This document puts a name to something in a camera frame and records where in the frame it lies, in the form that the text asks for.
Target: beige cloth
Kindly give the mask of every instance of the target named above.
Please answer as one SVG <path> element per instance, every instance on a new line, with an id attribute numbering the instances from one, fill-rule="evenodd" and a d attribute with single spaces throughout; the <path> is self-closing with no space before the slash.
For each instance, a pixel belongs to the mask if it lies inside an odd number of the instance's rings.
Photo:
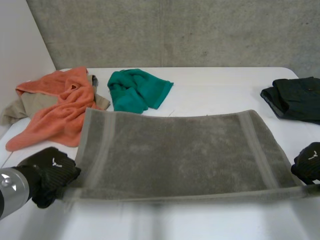
<path id="1" fill-rule="evenodd" d="M 92 84 L 92 75 L 88 75 L 88 81 Z M 97 87 L 93 87 L 94 92 L 97 92 Z M 96 105 L 102 110 L 106 110 L 110 101 L 104 97 L 94 94 Z M 14 124 L 23 118 L 32 118 L 36 112 L 41 109 L 51 107 L 56 104 L 58 98 L 43 93 L 23 93 L 19 99 L 13 101 L 7 106 L 0 116 L 0 125 Z"/>

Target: white wall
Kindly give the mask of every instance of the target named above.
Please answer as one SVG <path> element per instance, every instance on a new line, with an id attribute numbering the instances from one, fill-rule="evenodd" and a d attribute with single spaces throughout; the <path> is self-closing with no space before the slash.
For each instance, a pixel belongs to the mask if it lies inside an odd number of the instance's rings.
<path id="1" fill-rule="evenodd" d="M 0 112 L 15 87 L 56 70 L 25 0 L 0 0 Z M 8 126 L 0 126 L 0 138 Z"/>

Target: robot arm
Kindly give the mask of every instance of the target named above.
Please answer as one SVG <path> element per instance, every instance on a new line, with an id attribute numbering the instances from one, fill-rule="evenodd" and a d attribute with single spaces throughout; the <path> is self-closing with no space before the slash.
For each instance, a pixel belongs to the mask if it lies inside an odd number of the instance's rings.
<path id="1" fill-rule="evenodd" d="M 0 169 L 0 220 L 32 198 L 47 208 L 57 193 L 75 180 L 81 170 L 67 154 L 48 147 L 24 159 L 16 167 Z"/>

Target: concrete wall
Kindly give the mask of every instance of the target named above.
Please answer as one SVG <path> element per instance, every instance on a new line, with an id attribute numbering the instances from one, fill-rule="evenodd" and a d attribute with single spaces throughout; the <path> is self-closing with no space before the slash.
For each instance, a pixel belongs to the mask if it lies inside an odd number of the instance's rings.
<path id="1" fill-rule="evenodd" d="M 286 67 L 320 77 L 320 0 L 27 0 L 58 69 Z"/>

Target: orange towel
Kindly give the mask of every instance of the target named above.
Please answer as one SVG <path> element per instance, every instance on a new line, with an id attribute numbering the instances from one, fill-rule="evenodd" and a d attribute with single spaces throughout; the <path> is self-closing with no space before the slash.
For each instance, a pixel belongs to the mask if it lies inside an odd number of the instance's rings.
<path id="1" fill-rule="evenodd" d="M 86 108 L 98 109 L 94 89 L 83 66 L 68 71 L 55 71 L 37 81 L 16 87 L 18 95 L 24 92 L 43 93 L 58 97 L 57 104 L 38 111 L 26 129 L 7 142 L 8 151 L 16 151 L 44 140 L 76 147 L 85 119 Z"/>

